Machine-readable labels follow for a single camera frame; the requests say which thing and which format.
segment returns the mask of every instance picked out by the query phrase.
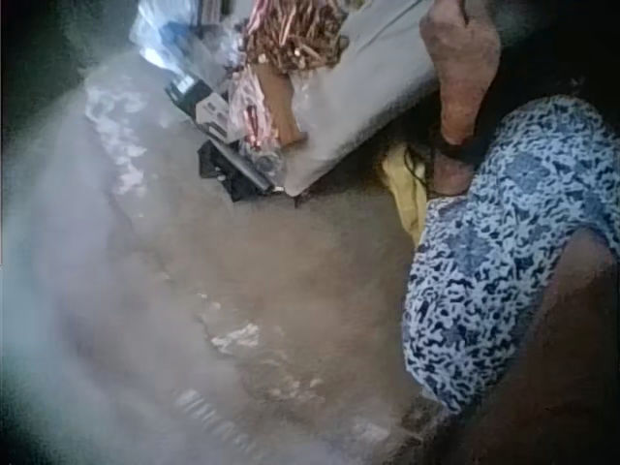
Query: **yellow cloth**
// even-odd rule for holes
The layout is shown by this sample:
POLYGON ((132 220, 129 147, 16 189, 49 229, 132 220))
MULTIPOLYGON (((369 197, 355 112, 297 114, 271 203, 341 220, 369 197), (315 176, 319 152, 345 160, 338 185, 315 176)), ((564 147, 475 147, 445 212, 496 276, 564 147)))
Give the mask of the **yellow cloth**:
POLYGON ((384 182, 394 195, 403 228, 418 247, 426 219, 426 190, 407 168, 405 157, 413 164, 411 168, 419 179, 424 179, 424 164, 414 162, 409 157, 409 150, 405 143, 392 147, 382 162, 382 169, 384 182))

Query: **patterned fabric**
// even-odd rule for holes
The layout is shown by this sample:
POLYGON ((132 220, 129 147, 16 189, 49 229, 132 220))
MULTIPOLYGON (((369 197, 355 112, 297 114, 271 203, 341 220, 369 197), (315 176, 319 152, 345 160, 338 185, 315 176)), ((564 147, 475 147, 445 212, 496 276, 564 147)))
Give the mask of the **patterned fabric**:
POLYGON ((498 381, 573 232, 620 258, 620 139, 578 99, 502 121, 466 196, 432 201, 403 317, 407 370, 458 412, 498 381))

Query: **floor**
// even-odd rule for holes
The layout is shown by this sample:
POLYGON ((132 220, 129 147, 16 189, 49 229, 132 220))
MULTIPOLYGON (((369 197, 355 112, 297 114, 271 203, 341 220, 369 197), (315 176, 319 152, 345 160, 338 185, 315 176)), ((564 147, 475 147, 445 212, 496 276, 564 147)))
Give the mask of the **floor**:
POLYGON ((21 105, 3 148, 13 436, 43 463, 350 464, 422 434, 388 193, 232 204, 199 178, 166 72, 117 48, 66 75, 53 34, 3 76, 21 105), (66 91, 33 100, 37 82, 66 91))

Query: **black wristband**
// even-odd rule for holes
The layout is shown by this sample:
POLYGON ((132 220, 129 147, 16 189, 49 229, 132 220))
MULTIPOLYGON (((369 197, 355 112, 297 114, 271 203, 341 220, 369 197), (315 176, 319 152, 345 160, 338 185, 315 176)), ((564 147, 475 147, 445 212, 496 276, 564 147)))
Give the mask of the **black wristband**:
POLYGON ((440 130, 434 138, 433 146, 439 150, 442 155, 477 168, 484 160, 487 141, 485 138, 472 136, 465 139, 460 145, 454 145, 444 139, 440 130))

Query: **plastic bag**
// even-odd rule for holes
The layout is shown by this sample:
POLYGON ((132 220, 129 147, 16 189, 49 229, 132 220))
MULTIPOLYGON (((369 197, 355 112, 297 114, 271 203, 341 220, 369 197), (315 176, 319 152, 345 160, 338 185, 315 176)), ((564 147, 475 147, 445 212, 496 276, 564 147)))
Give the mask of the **plastic bag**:
POLYGON ((140 0, 138 16, 130 32, 130 40, 139 46, 140 54, 149 62, 180 73, 180 57, 166 39, 162 29, 169 23, 187 28, 197 23, 197 0, 140 0))
POLYGON ((241 28, 234 18, 198 26, 197 14, 197 0, 140 0, 130 39, 152 64, 221 91, 227 70, 241 62, 241 28))
POLYGON ((251 140, 261 151, 270 151, 279 146, 273 131, 273 121, 266 105, 261 85, 251 66, 237 73, 232 80, 229 101, 229 131, 251 140), (248 108, 252 109, 255 121, 248 121, 248 108))

